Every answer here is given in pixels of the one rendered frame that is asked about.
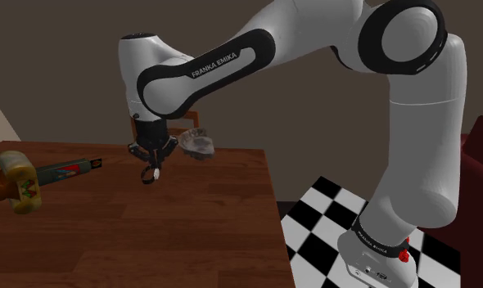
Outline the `brown wooden table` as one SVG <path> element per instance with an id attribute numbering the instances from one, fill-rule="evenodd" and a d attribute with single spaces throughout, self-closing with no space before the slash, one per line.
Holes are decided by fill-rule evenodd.
<path id="1" fill-rule="evenodd" d="M 295 288 L 265 153 L 175 151 L 144 185 L 125 146 L 1 142 L 37 166 L 100 158 L 45 186 L 42 207 L 0 202 L 0 288 Z"/>

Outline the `dark red sofa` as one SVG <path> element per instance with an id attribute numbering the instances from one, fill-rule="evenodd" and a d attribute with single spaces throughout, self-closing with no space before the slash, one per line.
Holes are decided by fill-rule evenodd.
<path id="1" fill-rule="evenodd" d="M 422 230 L 419 288 L 483 288 L 483 115 L 461 144 L 458 214 Z"/>

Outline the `black white checkered robot stand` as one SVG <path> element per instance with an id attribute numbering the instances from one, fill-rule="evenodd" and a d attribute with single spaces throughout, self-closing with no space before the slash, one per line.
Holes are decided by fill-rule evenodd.
<path id="1" fill-rule="evenodd" d="M 296 288 L 385 288 L 352 277 L 337 249 L 367 201 L 324 177 L 282 218 L 281 225 Z M 420 230 L 409 253 L 418 268 L 414 288 L 461 288 L 460 253 Z"/>

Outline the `black loop with white tag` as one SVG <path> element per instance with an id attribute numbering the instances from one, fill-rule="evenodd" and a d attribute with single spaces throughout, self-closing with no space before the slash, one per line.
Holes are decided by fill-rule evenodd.
<path id="1" fill-rule="evenodd" d="M 150 164 L 141 172 L 141 181 L 143 184 L 152 184 L 160 177 L 160 169 L 157 165 Z"/>

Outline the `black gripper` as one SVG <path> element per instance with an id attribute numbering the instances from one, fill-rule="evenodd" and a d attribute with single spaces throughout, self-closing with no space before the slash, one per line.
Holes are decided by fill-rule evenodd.
<path id="1" fill-rule="evenodd" d="M 164 119 L 135 120 L 135 128 L 136 141 L 128 144 L 129 153 L 152 165 L 155 162 L 156 150 L 156 167 L 160 168 L 165 158 L 170 156 L 178 145 L 178 139 L 169 136 L 167 122 Z"/>

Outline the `clear glass bowl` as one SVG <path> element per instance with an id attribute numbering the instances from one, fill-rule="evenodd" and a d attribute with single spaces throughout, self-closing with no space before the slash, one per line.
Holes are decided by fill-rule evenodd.
<path id="1" fill-rule="evenodd" d="M 185 155 L 196 160 L 210 159 L 215 154 L 213 140 L 204 128 L 191 128 L 181 133 L 178 137 L 178 145 Z"/>

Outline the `toy sword with golden guard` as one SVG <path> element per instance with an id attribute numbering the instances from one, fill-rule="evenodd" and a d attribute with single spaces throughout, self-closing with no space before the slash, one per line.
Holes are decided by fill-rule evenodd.
<path id="1" fill-rule="evenodd" d="M 28 214 L 42 205 L 42 186 L 102 167 L 102 159 L 79 159 L 35 168 L 21 151 L 0 152 L 0 201 L 8 200 L 16 214 Z"/>

